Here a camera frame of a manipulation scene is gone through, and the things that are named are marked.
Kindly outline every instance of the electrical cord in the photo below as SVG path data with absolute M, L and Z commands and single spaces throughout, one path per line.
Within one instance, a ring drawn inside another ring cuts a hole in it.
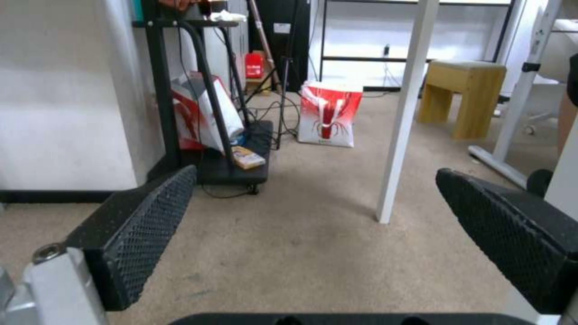
M 197 101 L 198 101 L 198 100 L 199 100 L 199 96 L 198 96 L 197 92 L 195 91 L 195 88 L 193 88 L 191 79 L 188 77 L 187 69 L 186 69 L 185 66 L 184 66 L 184 61 L 183 61 L 183 41 L 182 41 L 182 37 L 181 37 L 181 33 L 180 33 L 180 31 L 181 31 L 181 27 L 180 27 L 181 21 L 180 21 L 178 15 L 177 15 L 176 11 L 175 11 L 175 21 L 177 22 L 177 33 L 179 34 L 179 61 L 180 61 L 180 65 L 181 65 L 181 68 L 183 69 L 183 73 L 184 73 L 185 77 L 187 78 L 188 86 L 189 86 L 189 88 L 191 89 L 191 91 L 192 91 L 193 94 L 195 95 L 195 98 L 196 98 Z M 201 138 L 201 106 L 200 106 L 200 105 L 199 105 L 199 109 L 197 110 L 197 133 L 198 133 L 198 135 L 199 135 L 199 144 L 201 145 L 201 159 L 199 160 L 199 163 L 198 163 L 198 172 L 201 173 L 201 172 L 202 172 L 202 171 L 201 171 L 201 168 L 202 168 L 202 165 L 203 165 L 203 160 L 204 160 L 204 158 L 205 158 L 205 150 L 204 150 L 204 148 L 203 148 L 203 140 L 202 140 L 202 138 Z M 204 185 L 204 184 L 201 185 L 201 188 L 202 188 L 203 192 L 205 192 L 208 196 L 210 196 L 210 197 L 212 197 L 212 198 L 218 198 L 218 199 L 238 198 L 238 197 L 242 197 L 242 196 L 244 196 L 244 195 L 248 195 L 248 194 L 249 194 L 249 191 L 245 191 L 245 192 L 243 192 L 243 193 L 239 193 L 239 194 L 235 194 L 235 195 L 231 195 L 231 196 L 219 196 L 219 195 L 215 195 L 215 194 L 212 194 L 212 193 L 210 193 L 209 191 L 207 191 L 207 190 L 205 189 L 205 185 Z

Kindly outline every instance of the wooden bench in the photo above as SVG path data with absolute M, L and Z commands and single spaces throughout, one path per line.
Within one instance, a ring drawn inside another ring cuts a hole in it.
M 453 138 L 485 138 L 505 75 L 505 66 L 490 62 L 430 62 L 417 121 L 446 122 L 453 94 L 461 93 L 462 105 Z

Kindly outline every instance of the red and white shopping bag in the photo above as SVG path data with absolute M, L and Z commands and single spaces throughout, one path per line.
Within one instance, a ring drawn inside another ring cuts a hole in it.
M 301 94 L 299 141 L 353 147 L 353 118 L 363 87 L 305 82 Z

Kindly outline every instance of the metal bolt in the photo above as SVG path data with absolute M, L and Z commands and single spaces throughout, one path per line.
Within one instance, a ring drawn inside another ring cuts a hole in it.
M 61 243 L 52 243 L 44 245 L 37 249 L 32 255 L 32 263 L 38 265 L 51 259 L 58 257 L 66 252 L 66 247 Z

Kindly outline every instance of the white plastic bag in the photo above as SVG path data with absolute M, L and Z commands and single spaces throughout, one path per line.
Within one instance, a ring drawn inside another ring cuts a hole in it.
M 224 154 L 217 121 L 213 115 L 213 109 L 202 75 L 199 72 L 190 72 L 189 80 L 190 85 L 187 77 L 182 75 L 171 83 L 173 98 L 177 101 L 175 116 L 181 148 L 197 149 L 202 143 L 204 146 L 211 147 Z M 243 132 L 243 123 L 221 80 L 213 76 L 213 84 L 219 106 L 221 107 L 221 115 L 225 122 L 227 135 L 229 140 L 234 139 Z M 197 121 L 199 110 L 201 120 Z M 199 130 L 197 130 L 198 125 L 200 125 L 201 129 L 200 136 Z

